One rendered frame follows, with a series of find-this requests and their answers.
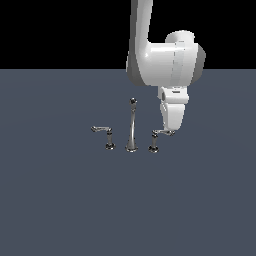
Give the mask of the chrome faucet spout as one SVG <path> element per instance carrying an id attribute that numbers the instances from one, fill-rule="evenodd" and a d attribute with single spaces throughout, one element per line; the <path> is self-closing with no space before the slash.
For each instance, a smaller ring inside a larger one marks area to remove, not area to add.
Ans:
<path id="1" fill-rule="evenodd" d="M 137 100 L 135 98 L 131 98 L 129 100 L 129 104 L 131 106 L 131 122 L 130 122 L 130 134 L 129 134 L 129 140 L 125 147 L 127 152 L 136 152 L 138 150 L 138 147 L 135 143 L 135 111 L 136 111 L 136 103 Z"/>

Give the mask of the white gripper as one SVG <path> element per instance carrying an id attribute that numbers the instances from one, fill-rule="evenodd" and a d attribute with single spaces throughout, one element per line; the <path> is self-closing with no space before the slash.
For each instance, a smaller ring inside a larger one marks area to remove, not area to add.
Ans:
<path id="1" fill-rule="evenodd" d="M 162 102 L 160 110 L 165 130 L 176 131 L 180 128 L 184 116 L 184 104 L 169 104 Z"/>

